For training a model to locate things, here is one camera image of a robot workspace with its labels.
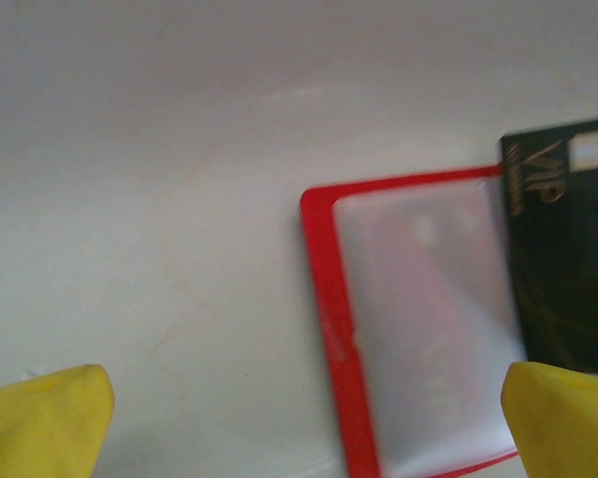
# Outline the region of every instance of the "red frame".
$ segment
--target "red frame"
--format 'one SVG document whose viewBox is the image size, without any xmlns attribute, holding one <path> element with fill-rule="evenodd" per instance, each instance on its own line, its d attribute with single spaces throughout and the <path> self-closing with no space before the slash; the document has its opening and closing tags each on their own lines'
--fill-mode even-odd
<svg viewBox="0 0 598 478">
<path fill-rule="evenodd" d="M 500 174 L 500 165 L 415 174 L 316 187 L 308 189 L 301 197 L 301 215 L 308 258 L 350 478 L 381 478 L 382 471 L 361 361 L 354 346 L 354 323 L 337 240 L 333 206 L 337 200 L 352 194 Z M 515 452 L 509 453 L 431 478 L 457 478 L 516 455 Z"/>
</svg>

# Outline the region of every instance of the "yellow plastic piece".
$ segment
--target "yellow plastic piece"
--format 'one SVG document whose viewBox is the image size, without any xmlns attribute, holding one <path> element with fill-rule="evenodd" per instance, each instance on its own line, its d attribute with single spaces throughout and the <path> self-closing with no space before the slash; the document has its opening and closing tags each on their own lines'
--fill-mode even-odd
<svg viewBox="0 0 598 478">
<path fill-rule="evenodd" d="M 515 363 L 502 407 L 530 478 L 598 478 L 598 377 Z"/>
<path fill-rule="evenodd" d="M 98 365 L 0 388 L 0 478 L 90 477 L 113 408 Z"/>
</svg>

